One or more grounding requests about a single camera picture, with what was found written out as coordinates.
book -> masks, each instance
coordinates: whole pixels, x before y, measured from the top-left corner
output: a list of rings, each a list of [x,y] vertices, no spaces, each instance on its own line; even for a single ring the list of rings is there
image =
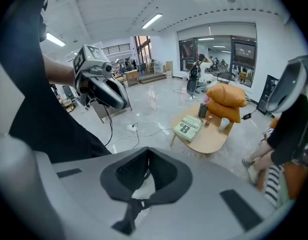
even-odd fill
[[[192,142],[202,125],[203,122],[199,118],[187,115],[176,125],[174,132],[179,137]]]

person's arm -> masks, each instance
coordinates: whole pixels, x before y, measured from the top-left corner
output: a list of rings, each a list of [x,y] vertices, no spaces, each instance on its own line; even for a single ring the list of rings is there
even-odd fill
[[[74,86],[74,69],[70,66],[65,66],[54,61],[51,61],[49,58],[43,56],[45,73],[47,79],[52,84]]]
[[[205,59],[207,60],[207,62],[209,62],[211,65],[213,64],[212,60],[208,57],[205,57]]]

ceiling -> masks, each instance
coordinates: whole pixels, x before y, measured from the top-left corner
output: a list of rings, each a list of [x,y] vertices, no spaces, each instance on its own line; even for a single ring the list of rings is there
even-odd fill
[[[283,17],[279,0],[48,0],[47,31],[66,43],[44,41],[44,54],[67,54],[82,44],[129,36],[154,36],[183,21],[228,11],[252,11]],[[156,13],[163,16],[149,29],[141,27]]]

white floor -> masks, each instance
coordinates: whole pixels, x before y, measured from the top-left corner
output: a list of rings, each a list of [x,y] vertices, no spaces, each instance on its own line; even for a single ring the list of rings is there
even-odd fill
[[[139,84],[127,88],[134,113],[128,108],[125,112],[112,116],[113,137],[107,148],[112,153],[118,153],[129,150],[137,144],[137,139],[127,137],[133,135],[132,132],[126,129],[129,124],[139,123],[139,130],[145,131],[147,134],[157,132],[159,130],[157,124],[161,129],[169,129],[174,115],[184,108],[197,103],[195,99],[190,100],[190,97],[185,94],[173,92],[174,89],[183,89],[185,93],[186,84],[180,79],[167,78],[146,85]],[[199,101],[203,100],[203,94],[197,94],[196,97]],[[241,117],[253,112],[255,109],[256,106],[249,103],[246,107],[240,109]],[[109,120],[105,119],[104,124],[102,124],[92,107],[89,111],[86,111],[79,106],[70,114],[104,144],[108,142],[110,138]],[[145,124],[136,115],[157,124]],[[228,139],[219,151],[203,159],[217,163],[238,177],[248,180],[248,173],[241,164],[241,158],[251,154],[257,148],[259,141],[263,138],[262,132],[269,126],[271,120],[269,115],[264,116],[258,110],[255,111],[251,119],[234,124]],[[198,157],[197,153],[189,149],[177,138],[173,146],[170,147],[171,138],[171,130],[161,130],[152,136],[141,136],[138,147],[151,146]]]

table leg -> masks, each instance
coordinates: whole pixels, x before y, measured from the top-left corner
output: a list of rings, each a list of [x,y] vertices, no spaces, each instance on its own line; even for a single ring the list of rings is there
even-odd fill
[[[175,140],[175,137],[176,137],[176,135],[173,133],[172,142],[170,143],[170,146],[172,146],[172,145],[173,145],[174,140]]]

